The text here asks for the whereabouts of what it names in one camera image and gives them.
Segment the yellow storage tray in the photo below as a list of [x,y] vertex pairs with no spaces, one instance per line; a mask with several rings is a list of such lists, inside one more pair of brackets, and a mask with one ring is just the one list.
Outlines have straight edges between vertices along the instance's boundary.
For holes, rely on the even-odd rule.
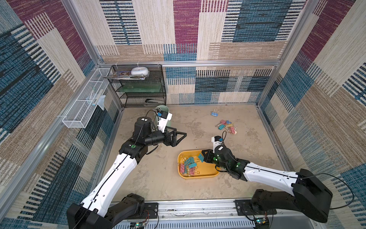
[[[194,178],[210,178],[219,175],[219,172],[215,169],[214,164],[209,164],[206,162],[201,162],[198,155],[202,153],[202,150],[191,150],[183,151],[179,154],[177,158],[177,169],[180,177],[184,179],[194,179]],[[195,163],[189,166],[185,166],[186,173],[181,174],[179,171],[179,164],[184,164],[184,161],[189,157],[193,157]]]

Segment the blue binder clip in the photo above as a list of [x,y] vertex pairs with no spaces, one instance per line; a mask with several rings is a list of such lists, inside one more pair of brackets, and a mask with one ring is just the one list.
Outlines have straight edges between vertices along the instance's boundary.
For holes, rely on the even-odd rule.
[[218,116],[217,110],[212,111],[211,115],[217,117]]

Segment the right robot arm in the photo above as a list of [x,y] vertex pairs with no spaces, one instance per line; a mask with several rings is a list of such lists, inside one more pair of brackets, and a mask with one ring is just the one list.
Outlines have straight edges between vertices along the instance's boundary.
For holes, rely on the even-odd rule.
[[221,172],[242,181],[262,183],[277,189],[255,191],[250,206],[255,212],[272,209],[298,211],[308,218],[326,223],[332,201],[332,192],[309,170],[280,171],[259,166],[234,157],[231,150],[218,145],[201,152],[203,161],[214,164]]

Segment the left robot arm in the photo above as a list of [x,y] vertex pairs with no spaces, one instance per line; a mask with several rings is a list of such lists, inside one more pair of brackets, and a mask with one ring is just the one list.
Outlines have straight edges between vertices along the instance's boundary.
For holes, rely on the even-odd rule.
[[176,147],[187,134],[166,124],[171,115],[160,117],[156,130],[153,120],[147,116],[138,117],[132,137],[121,146],[113,165],[94,190],[80,204],[71,204],[67,210],[70,229],[112,229],[129,217],[144,215],[144,198],[137,194],[127,195],[121,202],[111,206],[111,202],[132,170],[144,155],[149,154],[149,146]]

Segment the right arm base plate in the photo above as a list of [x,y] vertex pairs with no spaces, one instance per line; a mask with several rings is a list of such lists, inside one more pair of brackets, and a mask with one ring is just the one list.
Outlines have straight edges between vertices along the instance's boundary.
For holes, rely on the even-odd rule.
[[235,208],[238,216],[257,216],[257,215],[276,215],[276,209],[273,210],[260,210],[258,207],[253,207],[251,200],[249,199],[236,199],[234,200]]

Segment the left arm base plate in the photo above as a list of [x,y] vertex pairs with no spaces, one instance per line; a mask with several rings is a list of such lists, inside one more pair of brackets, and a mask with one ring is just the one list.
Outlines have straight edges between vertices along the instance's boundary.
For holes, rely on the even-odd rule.
[[136,217],[138,219],[157,219],[158,218],[158,212],[159,210],[159,203],[157,202],[151,202],[151,203],[145,203],[144,209],[139,213]]

